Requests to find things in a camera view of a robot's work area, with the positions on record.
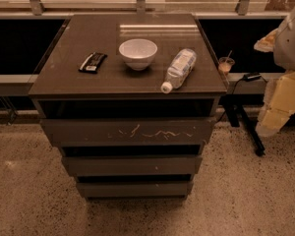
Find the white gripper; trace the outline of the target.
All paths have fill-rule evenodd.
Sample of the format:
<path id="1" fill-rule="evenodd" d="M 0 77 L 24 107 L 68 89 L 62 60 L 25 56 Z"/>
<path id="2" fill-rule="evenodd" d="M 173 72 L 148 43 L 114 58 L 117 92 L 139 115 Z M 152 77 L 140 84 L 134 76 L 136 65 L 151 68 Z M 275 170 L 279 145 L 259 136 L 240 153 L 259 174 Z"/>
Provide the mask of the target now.
<path id="1" fill-rule="evenodd" d="M 269 109 L 261 109 L 256 132 L 260 137 L 270 137 L 277 134 L 295 113 L 295 72 L 266 83 L 264 104 Z"/>

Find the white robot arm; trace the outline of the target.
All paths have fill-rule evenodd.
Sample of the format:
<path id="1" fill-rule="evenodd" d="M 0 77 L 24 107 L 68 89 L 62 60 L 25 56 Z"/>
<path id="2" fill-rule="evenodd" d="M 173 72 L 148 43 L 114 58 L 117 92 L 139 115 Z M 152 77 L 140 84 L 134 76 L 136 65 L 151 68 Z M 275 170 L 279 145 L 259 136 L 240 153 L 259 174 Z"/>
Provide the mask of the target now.
<path id="1" fill-rule="evenodd" d="M 295 7 L 277 29 L 258 40 L 254 48 L 273 52 L 274 64 L 285 73 L 270 79 L 265 87 L 264 106 L 258 116 L 256 132 L 261 137 L 278 133 L 295 113 Z"/>

